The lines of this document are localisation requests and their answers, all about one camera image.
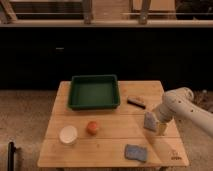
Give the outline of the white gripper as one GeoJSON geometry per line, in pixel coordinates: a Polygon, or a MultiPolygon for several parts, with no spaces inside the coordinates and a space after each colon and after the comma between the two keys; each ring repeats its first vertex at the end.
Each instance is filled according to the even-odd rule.
{"type": "Polygon", "coordinates": [[[167,128],[168,122],[173,119],[173,112],[164,104],[159,104],[153,109],[157,119],[161,122],[158,123],[158,131],[157,134],[162,136],[167,128]]]}

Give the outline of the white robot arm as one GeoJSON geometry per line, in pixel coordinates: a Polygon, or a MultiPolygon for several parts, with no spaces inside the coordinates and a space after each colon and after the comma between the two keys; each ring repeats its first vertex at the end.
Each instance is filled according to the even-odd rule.
{"type": "Polygon", "coordinates": [[[194,93],[187,87],[169,90],[162,94],[153,112],[161,123],[170,122],[174,116],[185,117],[213,138],[213,114],[196,106],[193,100],[194,93]]]}

